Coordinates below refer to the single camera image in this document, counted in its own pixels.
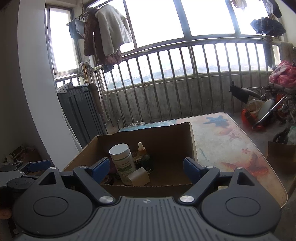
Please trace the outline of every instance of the pink blanket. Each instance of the pink blanket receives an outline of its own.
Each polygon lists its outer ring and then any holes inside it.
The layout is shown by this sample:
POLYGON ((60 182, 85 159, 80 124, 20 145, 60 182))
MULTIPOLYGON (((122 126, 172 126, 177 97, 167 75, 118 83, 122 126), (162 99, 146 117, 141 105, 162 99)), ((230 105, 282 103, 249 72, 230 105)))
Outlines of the pink blanket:
POLYGON ((296 67, 288 61, 282 61, 271 73, 269 81, 287 88, 296 88, 296 67))

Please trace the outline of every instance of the towel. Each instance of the towel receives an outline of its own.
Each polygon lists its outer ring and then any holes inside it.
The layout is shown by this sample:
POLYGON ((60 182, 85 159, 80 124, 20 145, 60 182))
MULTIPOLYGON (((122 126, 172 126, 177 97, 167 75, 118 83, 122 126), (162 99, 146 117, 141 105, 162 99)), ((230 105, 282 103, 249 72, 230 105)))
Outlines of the towel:
POLYGON ((293 61, 293 47, 294 45, 289 42, 281 42, 279 46, 279 53, 281 56, 281 61, 289 61, 292 63, 293 61))
POLYGON ((113 6, 104 5, 95 14, 99 22, 105 56, 115 54, 119 47, 132 42, 128 22, 113 6))

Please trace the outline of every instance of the table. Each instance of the table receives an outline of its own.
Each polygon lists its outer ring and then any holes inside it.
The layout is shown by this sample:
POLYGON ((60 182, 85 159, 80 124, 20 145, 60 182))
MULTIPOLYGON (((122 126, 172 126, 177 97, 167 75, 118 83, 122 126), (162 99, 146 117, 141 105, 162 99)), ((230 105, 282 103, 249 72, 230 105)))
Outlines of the table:
POLYGON ((224 172, 244 167, 269 191, 281 207, 286 204, 287 192, 274 170, 246 133, 226 113, 129 126, 120 131, 170 126, 183 122, 190 122, 192 125, 199 164, 215 166, 224 172))

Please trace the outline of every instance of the plastic bag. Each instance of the plastic bag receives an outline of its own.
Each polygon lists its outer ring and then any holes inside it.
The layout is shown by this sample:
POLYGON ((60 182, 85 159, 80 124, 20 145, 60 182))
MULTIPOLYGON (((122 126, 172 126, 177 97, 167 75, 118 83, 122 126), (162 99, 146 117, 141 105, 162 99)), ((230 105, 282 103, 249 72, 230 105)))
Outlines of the plastic bag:
POLYGON ((288 133, 288 144, 296 145, 296 126, 291 126, 288 133))
POLYGON ((255 100, 251 99, 247 104, 246 104, 246 109, 251 113, 254 114, 256 117, 258 115, 259 110, 261 109, 262 105, 264 102, 262 100, 255 100))

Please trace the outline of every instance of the hanging jacket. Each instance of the hanging jacket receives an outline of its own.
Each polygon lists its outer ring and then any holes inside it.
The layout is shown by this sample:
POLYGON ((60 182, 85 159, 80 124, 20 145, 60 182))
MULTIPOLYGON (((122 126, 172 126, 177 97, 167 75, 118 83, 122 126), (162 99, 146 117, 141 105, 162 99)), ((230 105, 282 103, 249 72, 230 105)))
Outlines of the hanging jacket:
POLYGON ((113 6, 104 5, 95 16, 99 22, 105 56, 116 53, 121 45, 133 41, 126 18, 113 6))
POLYGON ((84 29, 84 55, 96 55, 98 64, 111 65, 121 63, 120 49, 118 49, 115 54, 105 56, 98 19, 94 15, 97 9, 92 8, 87 11, 89 11, 89 14, 84 29))

